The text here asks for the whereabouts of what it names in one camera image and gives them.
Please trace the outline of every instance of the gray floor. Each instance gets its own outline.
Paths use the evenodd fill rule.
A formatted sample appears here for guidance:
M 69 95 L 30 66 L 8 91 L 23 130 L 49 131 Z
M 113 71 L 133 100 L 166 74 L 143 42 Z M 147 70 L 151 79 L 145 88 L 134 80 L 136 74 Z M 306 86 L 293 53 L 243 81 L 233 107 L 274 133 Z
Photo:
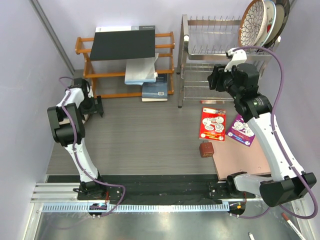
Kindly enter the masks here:
M 266 209 L 261 202 L 247 203 L 247 216 L 256 216 Z M 274 207 L 265 216 L 237 219 L 226 212 L 121 213 L 102 219 L 87 219 L 67 230 L 87 213 L 43 213 L 36 240 L 298 240 L 292 228 L 281 217 L 281 208 Z
M 201 158 L 198 138 L 203 106 L 227 111 L 226 127 L 236 116 L 232 103 L 203 105 L 185 101 L 178 108 L 178 81 L 167 102 L 142 102 L 140 97 L 104 99 L 104 115 L 92 115 L 85 124 L 85 144 L 92 162 L 103 175 L 213 174 L 212 158 Z M 99 89 L 132 91 L 123 79 L 101 79 Z M 47 170 L 51 175 L 73 175 L 77 169 L 55 144 Z

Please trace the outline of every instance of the purple card box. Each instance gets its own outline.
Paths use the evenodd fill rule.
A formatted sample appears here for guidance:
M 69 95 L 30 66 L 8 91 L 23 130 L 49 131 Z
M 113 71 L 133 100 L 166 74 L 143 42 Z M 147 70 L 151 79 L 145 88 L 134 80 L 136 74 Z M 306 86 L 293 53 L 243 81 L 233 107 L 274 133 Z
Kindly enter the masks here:
M 248 147 L 251 146 L 255 139 L 255 134 L 239 114 L 236 116 L 231 127 L 226 132 L 226 135 Z

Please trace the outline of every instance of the decorative plate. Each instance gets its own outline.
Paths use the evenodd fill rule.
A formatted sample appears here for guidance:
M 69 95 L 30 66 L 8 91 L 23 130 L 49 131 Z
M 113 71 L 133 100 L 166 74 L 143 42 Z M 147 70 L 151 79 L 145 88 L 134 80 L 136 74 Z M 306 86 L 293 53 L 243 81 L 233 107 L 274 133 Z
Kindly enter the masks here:
M 264 29 L 262 36 L 259 38 L 259 40 L 255 44 L 261 47 L 270 38 L 270 35 L 276 23 L 276 14 L 277 14 L 276 5 L 273 1 L 265 0 L 264 5 L 266 10 L 266 28 Z
M 254 46 L 267 24 L 267 11 L 263 0 L 253 0 L 246 8 L 239 28 L 239 46 Z
M 276 17 L 274 28 L 271 32 L 270 37 L 266 41 L 265 48 L 269 48 L 278 39 L 282 31 L 284 30 L 289 13 L 290 13 L 290 2 L 289 0 L 272 0 L 276 8 Z

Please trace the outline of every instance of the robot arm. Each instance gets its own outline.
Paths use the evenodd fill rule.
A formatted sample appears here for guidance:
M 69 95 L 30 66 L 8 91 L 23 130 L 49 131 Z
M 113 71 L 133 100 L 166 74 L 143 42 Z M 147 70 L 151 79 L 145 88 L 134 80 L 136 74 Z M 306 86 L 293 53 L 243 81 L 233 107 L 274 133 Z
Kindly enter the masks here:
M 226 55 L 232 60 L 227 65 L 215 65 L 208 77 L 209 88 L 228 92 L 235 110 L 242 116 L 256 135 L 271 170 L 271 177 L 262 177 L 237 172 L 227 177 L 231 192 L 245 191 L 261 196 L 270 207 L 302 198 L 308 191 L 288 164 L 271 128 L 272 106 L 268 98 L 258 93 L 259 72 L 253 64 L 245 63 L 246 52 L 230 49 Z M 311 188 L 316 183 L 315 175 L 305 173 L 290 151 L 277 121 L 276 132 L 290 157 L 293 166 Z
M 62 109 L 63 103 L 75 124 L 77 133 L 75 148 L 79 163 L 92 178 L 102 182 L 102 178 L 92 163 L 85 145 L 86 131 L 83 123 L 85 115 L 99 113 L 102 117 L 104 110 L 101 98 L 98 96 L 96 103 L 89 83 L 85 79 L 76 78 L 74 79 L 74 85 L 70 86 L 69 90 L 66 90 L 62 101 L 56 106 L 49 107 L 47 114 L 53 139 L 68 151 L 79 171 L 80 187 L 78 191 L 96 198 L 102 197 L 106 192 L 105 186 L 94 182 L 77 164 L 73 151 L 73 143 L 75 140 L 74 132 L 68 117 Z

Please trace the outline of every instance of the blue book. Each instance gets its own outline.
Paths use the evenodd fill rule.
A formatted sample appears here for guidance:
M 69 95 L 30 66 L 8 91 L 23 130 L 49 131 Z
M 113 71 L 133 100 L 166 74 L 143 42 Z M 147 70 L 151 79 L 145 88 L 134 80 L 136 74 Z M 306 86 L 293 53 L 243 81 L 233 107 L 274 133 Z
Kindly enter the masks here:
M 158 102 L 168 100 L 167 74 L 159 74 L 155 82 L 142 85 L 142 102 Z

